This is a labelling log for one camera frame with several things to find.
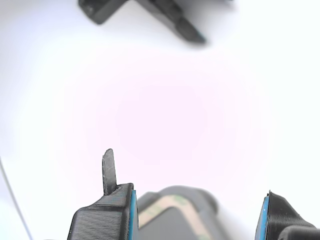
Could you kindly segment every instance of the black 3d printed part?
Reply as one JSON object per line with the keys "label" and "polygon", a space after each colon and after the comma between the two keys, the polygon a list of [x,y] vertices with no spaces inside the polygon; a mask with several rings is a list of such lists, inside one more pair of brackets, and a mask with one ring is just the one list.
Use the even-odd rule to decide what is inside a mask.
{"label": "black 3d printed part", "polygon": [[68,240],[136,240],[138,217],[132,183],[117,185],[112,149],[102,158],[104,195],[73,216]]}
{"label": "black 3d printed part", "polygon": [[[185,18],[182,8],[174,0],[136,0],[162,23],[179,36],[193,43],[204,43],[205,39]],[[96,24],[104,23],[126,0],[79,0],[79,6]]]}
{"label": "black 3d printed part", "polygon": [[284,197],[270,191],[263,202],[255,239],[320,240],[320,230],[305,221]]}
{"label": "black 3d printed part", "polygon": [[228,240],[206,191],[172,186],[138,200],[140,240]]}

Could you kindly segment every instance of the white background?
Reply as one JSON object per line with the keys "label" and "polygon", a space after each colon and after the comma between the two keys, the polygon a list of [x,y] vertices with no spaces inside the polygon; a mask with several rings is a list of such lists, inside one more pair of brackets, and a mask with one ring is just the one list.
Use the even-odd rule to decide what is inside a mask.
{"label": "white background", "polygon": [[102,195],[108,148],[138,197],[210,191],[235,240],[269,189],[320,227],[319,1],[179,2],[206,47],[134,1],[103,26],[73,1],[0,2],[0,155],[35,240]]}

